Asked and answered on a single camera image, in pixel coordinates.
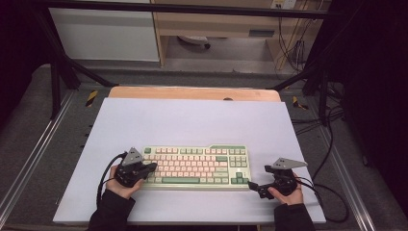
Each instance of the keyboard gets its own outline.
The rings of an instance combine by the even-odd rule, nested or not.
[[[157,163],[147,177],[150,190],[249,190],[248,151],[244,145],[146,146],[143,163]]]

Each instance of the black frame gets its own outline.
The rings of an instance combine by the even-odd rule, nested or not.
[[[204,13],[204,14],[225,14],[225,15],[246,15],[246,16],[269,16],[269,17],[291,17],[291,18],[312,18],[329,19],[344,17],[341,13],[333,12],[310,12],[310,11],[287,11],[276,9],[252,9],[252,8],[234,8],[234,7],[213,7],[213,6],[191,6],[191,5],[172,5],[172,4],[143,4],[143,3],[120,3],[120,2],[96,2],[96,1],[71,1],[71,0],[20,0],[24,7],[32,14],[35,22],[40,27],[47,39],[51,51],[51,74],[52,74],[52,92],[53,92],[53,112],[51,118],[54,118],[61,108],[61,93],[59,86],[59,77],[61,76],[69,89],[77,89],[81,83],[78,80],[75,70],[82,72],[91,79],[105,87],[117,86],[115,83],[104,80],[82,65],[70,59],[64,52],[64,48],[58,38],[58,34],[52,30],[48,21],[44,17],[44,11],[49,8],[59,9],[78,9],[78,10],[105,10],[105,11],[126,11],[126,12],[153,12],[153,13]],[[273,90],[281,90],[285,86],[294,83],[301,78],[293,78],[278,85]]]

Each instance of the black cable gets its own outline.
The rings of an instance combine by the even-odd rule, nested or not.
[[[329,221],[331,221],[331,222],[335,222],[335,223],[343,223],[343,222],[345,222],[346,220],[348,220],[348,217],[349,217],[349,215],[350,215],[350,211],[349,211],[349,209],[348,209],[348,207],[347,207],[347,204],[345,203],[344,198],[343,198],[338,192],[336,192],[336,191],[330,189],[330,188],[327,187],[327,186],[321,185],[321,184],[313,184],[312,181],[310,181],[309,179],[306,179],[306,178],[304,178],[304,177],[295,177],[295,178],[296,178],[296,182],[297,182],[298,184],[300,184],[300,185],[302,185],[302,186],[305,186],[305,187],[309,188],[310,190],[312,190],[313,192],[315,192],[316,198],[318,199],[318,202],[319,202],[321,208],[324,208],[324,204],[323,204],[323,200],[321,199],[321,194],[319,193],[319,191],[316,190],[316,187],[321,187],[321,188],[324,188],[324,189],[326,189],[326,190],[332,192],[334,195],[336,195],[336,196],[342,201],[342,203],[344,204],[344,210],[345,210],[345,215],[344,215],[344,217],[341,218],[341,219],[333,219],[333,218],[329,218],[328,216],[324,215],[324,217],[325,217],[327,220],[329,220]],[[310,185],[308,185],[308,184],[306,184],[306,183],[303,183],[302,181],[297,180],[297,179],[306,180],[306,181],[308,181],[308,182],[310,183]]]
[[[103,172],[101,181],[99,182],[98,192],[97,192],[97,194],[96,194],[96,207],[99,207],[99,204],[100,204],[101,199],[102,199],[102,187],[103,187],[103,185],[105,184],[105,182],[107,182],[107,181],[109,181],[109,180],[112,180],[112,179],[108,179],[107,181],[104,181],[105,176],[106,176],[106,173],[108,172],[109,168],[111,168],[111,165],[112,165],[117,159],[119,159],[119,158],[122,158],[122,159],[125,158],[125,157],[126,157],[126,154],[127,154],[127,152],[124,152],[124,153],[122,153],[122,154],[119,154],[119,155],[115,156],[115,157],[111,160],[111,162],[108,164],[108,166],[106,167],[105,171]]]
[[[348,209],[348,207],[347,207],[347,203],[345,202],[344,198],[343,198],[338,192],[336,192],[336,191],[330,189],[330,188],[327,187],[327,186],[323,186],[323,185],[321,185],[321,184],[315,184],[315,187],[321,187],[321,188],[324,188],[324,189],[326,189],[326,190],[332,192],[332,193],[333,193],[334,195],[336,195],[336,196],[342,201],[342,203],[344,204],[344,209],[345,209],[344,218],[341,218],[341,219],[333,219],[333,218],[329,218],[329,217],[327,217],[327,216],[324,216],[324,217],[325,217],[327,220],[329,220],[329,221],[331,221],[331,222],[335,222],[335,223],[343,223],[343,222],[345,222],[346,220],[348,220],[348,217],[350,216],[350,211],[349,211],[349,209]]]
[[[110,180],[113,180],[114,178],[110,178],[110,179],[108,179],[108,180],[106,180],[106,181],[104,181],[103,182],[103,184],[105,185],[106,184],[106,182],[108,182],[108,181],[110,181]]]
[[[328,116],[328,117],[330,117],[331,114],[332,114],[332,112],[333,112],[333,110],[335,110],[335,109],[337,109],[337,108],[340,108],[340,106],[337,106],[337,107],[332,108],[332,109],[330,110],[330,112],[329,112],[329,116]],[[324,166],[324,164],[326,163],[327,159],[329,158],[331,149],[332,149],[332,147],[333,147],[334,138],[333,138],[333,130],[332,130],[331,124],[330,124],[330,119],[327,120],[327,128],[329,129],[329,133],[330,133],[329,149],[327,150],[327,153],[326,153],[326,155],[325,155],[323,161],[320,163],[320,165],[319,165],[319,167],[318,167],[318,170],[316,170],[315,174],[313,174],[313,177],[312,177],[312,180],[313,180],[313,181],[315,181],[316,176],[318,175],[318,173],[320,172],[321,168]]]

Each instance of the aluminum rail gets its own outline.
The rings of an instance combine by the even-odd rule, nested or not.
[[[53,138],[55,132],[57,131],[57,128],[59,127],[61,121],[63,120],[64,115],[67,112],[69,105],[71,104],[74,94],[75,90],[71,90],[69,93],[65,95],[62,103],[62,109],[57,114],[56,118],[50,120],[50,122],[48,123],[47,127],[45,128],[44,132],[39,138],[36,146],[31,152],[23,168],[20,170],[9,191],[1,201],[0,230],[5,225],[6,220],[9,217],[10,213],[12,212],[15,203],[23,193],[26,185],[28,184],[28,181],[30,180],[31,175],[36,169],[39,160],[42,157],[42,154],[45,152],[45,149],[47,148],[49,142],[51,142],[51,139]]]
[[[97,2],[97,1],[71,1],[71,0],[32,0],[34,6],[60,9],[101,10],[122,12],[155,12],[155,13],[204,13],[246,16],[269,16],[327,19],[344,16],[341,13],[292,11],[258,8],[194,6],[175,4],[147,4],[147,3],[122,3],[122,2]]]
[[[307,101],[312,113],[314,114],[314,117],[318,117],[318,105],[316,100],[308,98]],[[319,129],[323,134],[324,140],[328,146],[330,144],[330,133],[328,128],[320,126]],[[358,193],[357,187],[355,186],[354,181],[348,172],[335,143],[333,143],[330,155],[333,168],[336,170],[345,196],[347,197],[348,203],[354,213],[354,216],[356,217],[360,229],[363,231],[375,231],[375,226],[372,222],[369,211],[367,210],[361,195]]]

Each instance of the wooden edge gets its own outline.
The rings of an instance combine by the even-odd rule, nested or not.
[[[281,102],[276,90],[218,89],[184,87],[114,87],[110,98],[161,98],[161,99],[232,99],[237,101]]]

